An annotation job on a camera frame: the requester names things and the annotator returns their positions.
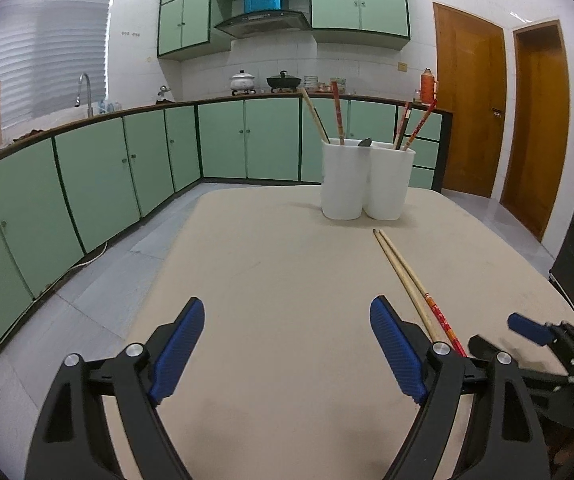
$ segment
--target faucet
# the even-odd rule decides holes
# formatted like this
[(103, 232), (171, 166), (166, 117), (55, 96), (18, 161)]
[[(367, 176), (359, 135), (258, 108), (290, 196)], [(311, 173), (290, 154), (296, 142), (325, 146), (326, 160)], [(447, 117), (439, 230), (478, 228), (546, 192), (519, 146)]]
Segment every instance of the faucet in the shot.
[(83, 77), (87, 79), (87, 86), (88, 86), (88, 118), (94, 116), (94, 112), (91, 109), (91, 85), (90, 85), (90, 76), (87, 72), (83, 72), (80, 74), (78, 78), (78, 95), (76, 96), (76, 104), (74, 107), (78, 108), (80, 106), (80, 88), (83, 85)]

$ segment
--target chopstick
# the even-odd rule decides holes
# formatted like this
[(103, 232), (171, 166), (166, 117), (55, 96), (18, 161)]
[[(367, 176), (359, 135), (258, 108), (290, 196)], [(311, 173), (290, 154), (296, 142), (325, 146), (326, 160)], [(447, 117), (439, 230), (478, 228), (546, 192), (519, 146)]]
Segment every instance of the chopstick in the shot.
[(398, 128), (394, 131), (393, 144), (394, 149), (398, 149), (400, 144), (400, 139), (402, 139), (405, 130), (407, 129), (407, 123), (409, 122), (409, 116), (411, 115), (411, 103), (405, 103), (405, 109), (403, 110), (403, 116), (398, 121)]
[(311, 118), (314, 119), (314, 124), (316, 125), (316, 128), (318, 129), (318, 134), (320, 135), (320, 138), (323, 140), (323, 142), (326, 142), (329, 144), (329, 136), (327, 135), (327, 132), (325, 131), (325, 127), (323, 126), (323, 123), (320, 121), (320, 116), (318, 115), (318, 111), (314, 108), (314, 103), (311, 102), (311, 99), (309, 98), (309, 94), (307, 94), (307, 91), (304, 88), (301, 88), (301, 95), (302, 95), (302, 99), (307, 103), (307, 108), (309, 108), (309, 113), (311, 114)]
[(336, 105), (336, 123), (338, 124), (338, 139), (340, 144), (345, 145), (345, 131), (343, 130), (343, 113), (340, 111), (340, 97), (338, 95), (338, 83), (331, 82), (331, 91), (334, 94), (334, 105)]
[(409, 295), (409, 299), (414, 304), (414, 307), (416, 307), (416, 312), (418, 313), (418, 316), (420, 316), (420, 319), (423, 321), (423, 324), (427, 329), (427, 332), (429, 333), (429, 337), (433, 342), (439, 341), (440, 336), (438, 335), (436, 329), (433, 327), (432, 320), (427, 315), (427, 311), (423, 307), (423, 304), (418, 299), (417, 288), (414, 286), (414, 283), (411, 281), (408, 274), (405, 272), (405, 268), (398, 261), (396, 255), (391, 250), (391, 247), (389, 247), (388, 243), (385, 241), (382, 231), (376, 231), (374, 229), (373, 235), (376, 237), (376, 240), (378, 240), (378, 243), (381, 245), (382, 251), (385, 253), (385, 256), (387, 256), (389, 263), (396, 271), (398, 278), (400, 278), (400, 282), (403, 284), (403, 287), (405, 288), (407, 294)]
[(433, 112), (433, 109), (436, 107), (436, 104), (438, 104), (438, 99), (434, 99), (433, 102), (429, 105), (429, 108), (427, 108), (427, 111), (423, 115), (423, 118), (420, 119), (420, 122), (416, 126), (414, 133), (412, 133), (411, 136), (407, 139), (407, 143), (403, 147), (404, 152), (406, 152), (406, 150), (409, 148), (411, 143), (414, 142), (414, 139), (416, 139), (416, 136), (418, 135), (420, 128), (422, 128), (425, 125), (425, 121), (427, 121), (427, 119), (429, 118), (429, 115), (431, 115), (431, 113)]
[(443, 331), (445, 332), (445, 334), (449, 338), (449, 342), (454, 347), (454, 349), (456, 350), (458, 355), (461, 355), (462, 357), (467, 357), (467, 352), (465, 351), (465, 349), (461, 345), (460, 340), (456, 336), (456, 333), (451, 328), (451, 325), (449, 325), (449, 322), (447, 321), (446, 317), (443, 315), (442, 311), (440, 310), (440, 308), (438, 307), (436, 302), (433, 301), (433, 298), (430, 296), (429, 292), (427, 291), (427, 289), (425, 288), (423, 283), (420, 281), (420, 278), (418, 278), (418, 275), (414, 272), (414, 269), (412, 269), (411, 266), (407, 263), (407, 261), (405, 261), (405, 259), (403, 258), (403, 255), (400, 254), (400, 251), (398, 251), (398, 249), (396, 248), (394, 243), (389, 239), (387, 234), (382, 229), (379, 230), (379, 234), (381, 235), (382, 239), (387, 244), (388, 248), (394, 254), (395, 258), (398, 260), (398, 262), (402, 265), (404, 270), (407, 272), (407, 274), (409, 275), (411, 280), (414, 282), (414, 285), (416, 285), (417, 290), (420, 292), (420, 294), (422, 294), (423, 298), (425, 298), (425, 302), (427, 302), (427, 305), (429, 306), (430, 310), (433, 312), (433, 315), (436, 317), (436, 320), (438, 320), (440, 327), (443, 329)]

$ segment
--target range hood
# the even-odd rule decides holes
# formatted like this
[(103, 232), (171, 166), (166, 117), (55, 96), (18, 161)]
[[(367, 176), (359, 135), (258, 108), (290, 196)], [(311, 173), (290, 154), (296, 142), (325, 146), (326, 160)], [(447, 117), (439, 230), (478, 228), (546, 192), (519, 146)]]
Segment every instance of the range hood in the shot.
[(307, 30), (309, 23), (297, 10), (255, 10), (235, 16), (215, 26), (234, 38), (251, 38), (266, 32)]

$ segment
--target pot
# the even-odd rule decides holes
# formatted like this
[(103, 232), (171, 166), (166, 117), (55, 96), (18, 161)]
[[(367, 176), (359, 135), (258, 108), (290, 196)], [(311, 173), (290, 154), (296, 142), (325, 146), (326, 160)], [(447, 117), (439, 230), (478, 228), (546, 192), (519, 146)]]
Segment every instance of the pot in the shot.
[(254, 89), (254, 76), (248, 74), (244, 70), (240, 73), (234, 74), (229, 78), (229, 88), (235, 92), (240, 92), (243, 90), (253, 90)]
[(272, 89), (292, 88), (295, 90), (296, 87), (301, 84), (301, 78), (289, 75), (286, 70), (281, 70), (280, 75), (268, 77), (267, 84)]

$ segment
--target blue gripper pad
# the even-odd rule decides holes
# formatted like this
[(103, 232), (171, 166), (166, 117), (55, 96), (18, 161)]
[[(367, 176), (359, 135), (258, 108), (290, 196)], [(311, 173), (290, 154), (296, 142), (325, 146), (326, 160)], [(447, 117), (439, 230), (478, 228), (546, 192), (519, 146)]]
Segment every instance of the blue gripper pad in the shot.
[(548, 345), (554, 340), (554, 334), (550, 329), (518, 314), (518, 312), (514, 312), (507, 318), (507, 326), (510, 330), (540, 346)]
[(196, 299), (154, 363), (149, 396), (156, 404), (174, 393), (204, 326), (205, 307)]
[(427, 389), (423, 384), (420, 359), (379, 298), (371, 302), (369, 321), (398, 386), (405, 395), (422, 404), (427, 398)]

